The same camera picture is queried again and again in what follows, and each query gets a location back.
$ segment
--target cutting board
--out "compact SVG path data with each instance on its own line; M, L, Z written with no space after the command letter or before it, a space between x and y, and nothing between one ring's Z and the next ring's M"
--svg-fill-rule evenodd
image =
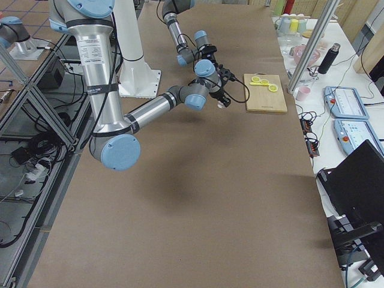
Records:
M277 92L271 92L267 86L251 86L252 76L267 79L270 83L278 86ZM250 112L274 112L286 113L287 105L284 99L283 88L279 75L244 74L244 83L250 90L250 99L246 102L247 111Z

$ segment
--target black monitor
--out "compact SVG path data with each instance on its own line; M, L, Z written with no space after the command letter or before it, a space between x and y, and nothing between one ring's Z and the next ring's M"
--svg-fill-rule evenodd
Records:
M384 225L384 158L364 141L326 176L326 191L339 215L357 229L368 223ZM360 239L384 275L384 232Z

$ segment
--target blue joint cap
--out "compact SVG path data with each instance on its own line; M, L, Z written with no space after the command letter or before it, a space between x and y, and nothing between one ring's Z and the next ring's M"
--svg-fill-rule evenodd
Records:
M2 44L5 48L11 47L11 43L9 43L6 39L0 37L0 44Z
M203 59L194 66L194 72L199 77L209 77L216 72L216 68L210 60Z
M86 17L102 19L109 16L115 0L67 0L73 8Z
M132 167L140 157L140 143L129 134L118 135L110 139L101 152L101 162L115 171Z
M22 24L23 22L19 18L17 18L16 16L8 16L8 17L4 17L3 19L1 19L0 23L3 23L3 24Z
M200 30L194 34L194 39L196 40L204 36L206 36L206 32L204 30Z
M68 28L65 24L53 21L51 18L49 19L50 27L52 30L55 30L56 32L65 33L68 34Z
M185 105L193 110L200 111L203 109L206 98L199 94L190 94L185 98Z
M176 58L177 58L178 63L179 63L179 65L180 65L181 67L185 67L185 66L187 66L188 63L186 62L186 60L184 59L183 56L178 55Z

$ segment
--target warning label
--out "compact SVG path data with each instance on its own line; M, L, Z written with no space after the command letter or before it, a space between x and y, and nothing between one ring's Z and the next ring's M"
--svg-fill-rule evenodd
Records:
M77 42L82 65L104 64L99 39L88 39Z

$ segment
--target black bottle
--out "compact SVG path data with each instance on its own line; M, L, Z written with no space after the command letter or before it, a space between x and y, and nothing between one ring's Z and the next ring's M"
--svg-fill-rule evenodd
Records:
M334 62L336 56L338 55L338 51L340 49L340 44L335 43L327 52L324 57L323 62L320 64L318 72L320 74L326 74Z

